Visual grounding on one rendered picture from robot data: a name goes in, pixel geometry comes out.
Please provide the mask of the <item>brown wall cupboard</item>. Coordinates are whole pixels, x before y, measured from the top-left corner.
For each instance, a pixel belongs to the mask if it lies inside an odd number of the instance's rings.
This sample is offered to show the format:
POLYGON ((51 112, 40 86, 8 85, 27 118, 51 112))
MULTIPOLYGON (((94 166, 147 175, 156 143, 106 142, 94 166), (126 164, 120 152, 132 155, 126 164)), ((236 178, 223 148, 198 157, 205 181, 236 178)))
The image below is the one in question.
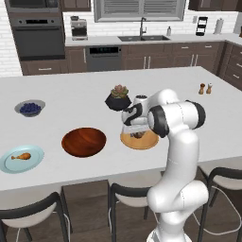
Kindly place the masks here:
POLYGON ((63 11, 90 11, 91 0, 60 0, 63 11))
POLYGON ((242 12, 242 0, 190 0, 188 8, 195 11, 242 12))

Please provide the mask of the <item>brown side cupboard run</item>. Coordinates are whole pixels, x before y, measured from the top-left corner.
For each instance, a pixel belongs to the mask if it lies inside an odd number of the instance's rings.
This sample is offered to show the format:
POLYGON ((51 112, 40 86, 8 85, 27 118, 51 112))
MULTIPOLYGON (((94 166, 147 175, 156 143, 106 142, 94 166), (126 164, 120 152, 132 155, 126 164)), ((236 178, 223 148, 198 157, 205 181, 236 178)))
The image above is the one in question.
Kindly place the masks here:
POLYGON ((242 91, 242 45, 225 43, 218 76, 242 91))

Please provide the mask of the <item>window with blinds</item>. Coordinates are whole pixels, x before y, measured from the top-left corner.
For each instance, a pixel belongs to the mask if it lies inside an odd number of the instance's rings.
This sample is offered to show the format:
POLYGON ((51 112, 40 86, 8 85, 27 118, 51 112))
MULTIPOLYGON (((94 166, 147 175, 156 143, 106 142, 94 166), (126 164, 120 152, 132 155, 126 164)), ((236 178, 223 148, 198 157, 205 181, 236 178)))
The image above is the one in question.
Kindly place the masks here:
POLYGON ((94 0, 96 22, 182 21, 186 0, 94 0))

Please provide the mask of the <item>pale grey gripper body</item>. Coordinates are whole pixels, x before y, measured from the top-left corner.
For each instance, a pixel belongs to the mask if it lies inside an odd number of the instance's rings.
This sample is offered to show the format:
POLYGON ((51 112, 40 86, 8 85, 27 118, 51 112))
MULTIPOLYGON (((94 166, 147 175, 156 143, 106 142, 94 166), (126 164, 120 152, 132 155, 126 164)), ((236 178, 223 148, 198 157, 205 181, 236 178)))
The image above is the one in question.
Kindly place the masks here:
POLYGON ((133 126, 124 125, 122 128, 123 133, 136 133, 136 132, 142 132, 147 130, 148 130, 148 125, 133 125, 133 126))

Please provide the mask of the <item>grey bowl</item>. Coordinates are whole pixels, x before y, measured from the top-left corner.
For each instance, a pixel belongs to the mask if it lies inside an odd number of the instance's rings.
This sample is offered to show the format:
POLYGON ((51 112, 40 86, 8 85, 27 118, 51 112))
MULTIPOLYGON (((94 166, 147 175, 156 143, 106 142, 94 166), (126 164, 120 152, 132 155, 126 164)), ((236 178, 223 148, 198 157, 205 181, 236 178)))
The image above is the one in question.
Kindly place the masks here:
POLYGON ((25 101, 17 104, 15 106, 14 110, 17 113, 20 113, 20 109, 24 106, 25 103, 35 103, 35 104, 38 104, 41 107, 41 110, 39 112, 36 112, 36 113, 21 113, 21 115, 23 115, 25 117, 34 117, 34 116, 37 116, 37 115, 39 115, 41 113, 41 111, 45 107, 45 103, 42 100, 39 100, 39 99, 29 99, 29 100, 25 100, 25 101))

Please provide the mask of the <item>dark sink basin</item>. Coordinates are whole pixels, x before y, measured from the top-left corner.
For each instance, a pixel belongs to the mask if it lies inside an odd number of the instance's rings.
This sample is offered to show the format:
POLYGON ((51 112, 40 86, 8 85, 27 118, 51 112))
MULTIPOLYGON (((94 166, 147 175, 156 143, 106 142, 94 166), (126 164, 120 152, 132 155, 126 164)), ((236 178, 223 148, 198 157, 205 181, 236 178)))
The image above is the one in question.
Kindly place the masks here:
POLYGON ((119 36, 119 40, 122 42, 147 42, 147 41, 170 41, 164 35, 153 35, 153 36, 119 36))

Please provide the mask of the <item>green pink succulent plant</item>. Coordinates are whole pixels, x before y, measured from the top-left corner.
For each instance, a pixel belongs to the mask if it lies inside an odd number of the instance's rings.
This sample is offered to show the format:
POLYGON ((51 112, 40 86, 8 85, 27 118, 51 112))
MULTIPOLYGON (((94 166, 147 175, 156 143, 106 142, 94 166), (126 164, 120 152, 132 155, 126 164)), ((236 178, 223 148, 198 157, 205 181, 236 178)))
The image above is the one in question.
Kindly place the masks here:
POLYGON ((121 84, 116 85, 112 90, 111 90, 111 95, 114 98, 125 98, 128 94, 129 90, 127 89, 126 86, 122 86, 121 84))

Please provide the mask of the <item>built-in microwave oven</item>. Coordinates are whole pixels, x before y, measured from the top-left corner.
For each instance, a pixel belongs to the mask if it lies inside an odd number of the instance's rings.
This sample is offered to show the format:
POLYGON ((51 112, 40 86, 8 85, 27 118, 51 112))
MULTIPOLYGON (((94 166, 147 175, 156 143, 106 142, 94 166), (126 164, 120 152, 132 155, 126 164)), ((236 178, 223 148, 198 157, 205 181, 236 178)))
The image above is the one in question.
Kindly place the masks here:
POLYGON ((9 12, 58 12, 59 0, 5 0, 9 12))

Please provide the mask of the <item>light blue plate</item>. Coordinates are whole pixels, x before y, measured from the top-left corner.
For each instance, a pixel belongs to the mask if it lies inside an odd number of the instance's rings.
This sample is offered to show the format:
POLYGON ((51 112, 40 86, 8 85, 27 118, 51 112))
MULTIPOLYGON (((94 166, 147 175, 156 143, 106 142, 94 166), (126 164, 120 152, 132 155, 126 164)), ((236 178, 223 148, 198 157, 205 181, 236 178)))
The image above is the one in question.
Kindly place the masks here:
POLYGON ((44 152, 38 146, 23 145, 10 149, 0 158, 0 170, 17 174, 26 172, 37 166, 43 160, 44 152), (30 155, 29 159, 19 159, 24 153, 30 155))

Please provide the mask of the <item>built-in steel oven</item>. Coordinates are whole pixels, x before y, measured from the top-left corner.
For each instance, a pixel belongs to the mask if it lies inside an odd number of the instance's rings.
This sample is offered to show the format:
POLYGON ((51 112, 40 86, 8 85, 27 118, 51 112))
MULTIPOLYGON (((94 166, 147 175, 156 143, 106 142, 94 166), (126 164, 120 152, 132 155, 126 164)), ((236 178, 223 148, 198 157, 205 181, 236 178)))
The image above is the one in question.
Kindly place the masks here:
POLYGON ((20 61, 65 58, 60 17, 18 17, 9 21, 20 61))

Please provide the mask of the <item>silver coffee machine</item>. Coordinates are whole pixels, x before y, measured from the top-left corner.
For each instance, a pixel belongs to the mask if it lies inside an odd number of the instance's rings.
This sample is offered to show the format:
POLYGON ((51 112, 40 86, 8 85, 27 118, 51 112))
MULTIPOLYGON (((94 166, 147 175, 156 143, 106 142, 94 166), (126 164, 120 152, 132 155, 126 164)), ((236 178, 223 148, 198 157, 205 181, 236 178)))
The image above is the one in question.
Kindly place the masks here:
POLYGON ((71 17, 71 32, 74 41, 87 40, 87 21, 80 19, 78 16, 71 17))

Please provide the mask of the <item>brown lower cupboard run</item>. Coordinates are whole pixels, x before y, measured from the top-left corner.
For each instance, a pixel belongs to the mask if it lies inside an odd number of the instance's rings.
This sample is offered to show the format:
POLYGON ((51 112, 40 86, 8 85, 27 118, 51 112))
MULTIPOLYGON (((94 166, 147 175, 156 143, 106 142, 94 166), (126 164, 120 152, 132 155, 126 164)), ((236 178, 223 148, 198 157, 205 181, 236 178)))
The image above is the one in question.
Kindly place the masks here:
POLYGON ((216 74, 224 42, 151 43, 122 46, 122 69, 201 66, 216 74))

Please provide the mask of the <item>white paper towel roll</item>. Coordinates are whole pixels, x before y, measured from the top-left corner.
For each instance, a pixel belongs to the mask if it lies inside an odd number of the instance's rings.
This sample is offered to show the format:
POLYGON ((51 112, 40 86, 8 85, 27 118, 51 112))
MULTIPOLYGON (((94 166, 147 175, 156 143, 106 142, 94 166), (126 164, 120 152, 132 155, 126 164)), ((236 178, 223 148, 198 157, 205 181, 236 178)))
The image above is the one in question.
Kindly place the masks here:
POLYGON ((224 20, 222 18, 217 19, 214 34, 221 34, 224 20))

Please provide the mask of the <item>blueberries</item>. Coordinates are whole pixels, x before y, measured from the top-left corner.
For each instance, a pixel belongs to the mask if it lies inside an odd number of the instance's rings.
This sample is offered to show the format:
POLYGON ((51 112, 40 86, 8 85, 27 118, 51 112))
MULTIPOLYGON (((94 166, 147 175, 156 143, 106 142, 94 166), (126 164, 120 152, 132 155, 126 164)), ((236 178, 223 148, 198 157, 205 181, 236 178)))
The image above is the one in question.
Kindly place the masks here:
POLYGON ((25 103, 20 109, 20 113, 36 113, 41 110, 41 107, 35 103, 25 103))

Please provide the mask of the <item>dark tap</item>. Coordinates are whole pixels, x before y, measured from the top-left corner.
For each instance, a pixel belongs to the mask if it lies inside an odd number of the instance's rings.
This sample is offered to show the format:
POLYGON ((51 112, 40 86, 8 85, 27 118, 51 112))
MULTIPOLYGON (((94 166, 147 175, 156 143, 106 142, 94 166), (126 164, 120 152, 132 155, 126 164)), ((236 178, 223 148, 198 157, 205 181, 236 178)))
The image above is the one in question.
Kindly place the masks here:
POLYGON ((142 18, 141 18, 140 33, 139 33, 139 36, 140 36, 140 37, 142 37, 144 33, 147 33, 147 29, 144 29, 144 28, 143 28, 144 21, 146 21, 146 20, 147 20, 146 17, 142 17, 142 18))

